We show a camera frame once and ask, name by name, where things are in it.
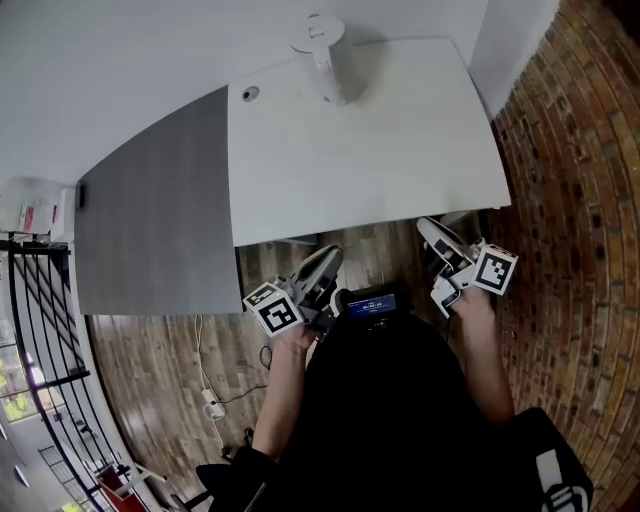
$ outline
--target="black shirt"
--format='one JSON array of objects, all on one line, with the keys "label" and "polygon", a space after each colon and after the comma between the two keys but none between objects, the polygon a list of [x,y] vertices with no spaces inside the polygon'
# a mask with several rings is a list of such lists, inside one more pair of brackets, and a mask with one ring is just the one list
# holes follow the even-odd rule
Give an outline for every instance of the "black shirt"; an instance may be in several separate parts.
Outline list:
[{"label": "black shirt", "polygon": [[341,317],[280,463],[242,455],[212,510],[245,510],[261,482],[256,511],[465,509],[487,488],[491,436],[435,329],[407,315],[370,333]]}]

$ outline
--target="brick wall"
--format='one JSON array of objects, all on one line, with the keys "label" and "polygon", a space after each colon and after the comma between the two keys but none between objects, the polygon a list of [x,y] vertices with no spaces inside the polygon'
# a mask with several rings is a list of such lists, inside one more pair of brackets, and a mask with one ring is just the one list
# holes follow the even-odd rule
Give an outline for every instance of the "brick wall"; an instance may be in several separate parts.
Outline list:
[{"label": "brick wall", "polygon": [[521,257],[499,304],[518,410],[543,407],[589,472],[594,510],[640,478],[640,50],[596,0],[563,0],[494,123]]}]

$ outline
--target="white cylinder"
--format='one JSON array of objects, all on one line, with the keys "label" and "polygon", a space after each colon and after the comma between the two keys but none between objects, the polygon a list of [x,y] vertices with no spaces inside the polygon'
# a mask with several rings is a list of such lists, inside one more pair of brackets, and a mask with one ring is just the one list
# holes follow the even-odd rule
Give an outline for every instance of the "white cylinder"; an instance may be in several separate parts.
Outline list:
[{"label": "white cylinder", "polygon": [[343,84],[348,45],[342,21],[329,16],[310,16],[291,33],[290,44],[321,98],[334,105],[349,101]]}]

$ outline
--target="wooden floor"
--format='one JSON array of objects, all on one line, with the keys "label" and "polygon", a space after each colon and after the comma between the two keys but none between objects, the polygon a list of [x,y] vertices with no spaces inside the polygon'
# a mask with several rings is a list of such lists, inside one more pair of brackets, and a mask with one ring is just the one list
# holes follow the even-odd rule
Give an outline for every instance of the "wooden floor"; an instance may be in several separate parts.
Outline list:
[{"label": "wooden floor", "polygon": [[[358,289],[405,279],[416,313],[440,321],[431,303],[420,258],[422,240],[414,221],[377,224],[320,236],[320,245],[344,250],[339,287]],[[289,274],[315,249],[282,242],[240,249],[245,293],[275,274]],[[194,317],[91,318],[98,364],[135,459],[169,482],[158,488],[187,499],[202,490],[195,466],[220,461],[220,441],[202,413]],[[222,400],[267,381],[259,361],[265,335],[249,313],[205,316],[203,365]],[[217,424],[225,444],[240,446],[256,423],[264,390],[226,406]]]}]

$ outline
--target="white table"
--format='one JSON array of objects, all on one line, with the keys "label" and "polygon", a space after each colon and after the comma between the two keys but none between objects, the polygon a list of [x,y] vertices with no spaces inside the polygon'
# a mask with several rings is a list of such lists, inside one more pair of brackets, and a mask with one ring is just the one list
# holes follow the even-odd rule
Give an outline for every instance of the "white table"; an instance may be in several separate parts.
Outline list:
[{"label": "white table", "polygon": [[[510,204],[473,83],[448,39],[352,49],[368,87],[322,101],[297,61],[229,86],[233,243]],[[249,86],[260,89],[242,100]]]}]

